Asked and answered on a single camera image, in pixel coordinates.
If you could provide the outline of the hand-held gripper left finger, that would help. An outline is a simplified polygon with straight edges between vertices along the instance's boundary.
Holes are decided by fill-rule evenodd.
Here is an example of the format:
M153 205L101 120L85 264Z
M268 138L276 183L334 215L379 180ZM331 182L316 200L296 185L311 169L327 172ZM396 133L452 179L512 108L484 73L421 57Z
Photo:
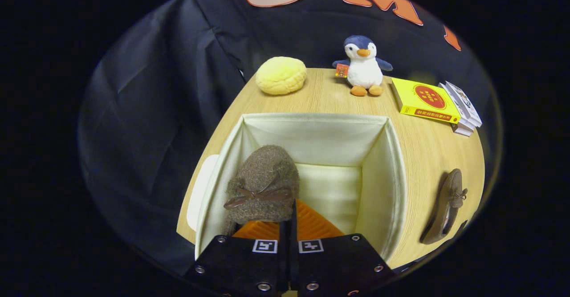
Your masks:
M203 297L281 297L289 291L291 222L277 240L215 236L185 273Z

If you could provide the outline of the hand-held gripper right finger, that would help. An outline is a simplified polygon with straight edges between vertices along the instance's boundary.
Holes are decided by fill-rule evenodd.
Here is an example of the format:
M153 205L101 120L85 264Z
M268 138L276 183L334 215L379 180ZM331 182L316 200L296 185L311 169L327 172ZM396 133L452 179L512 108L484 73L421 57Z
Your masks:
M290 287L298 297L373 297L395 272L361 233L299 240L290 221Z

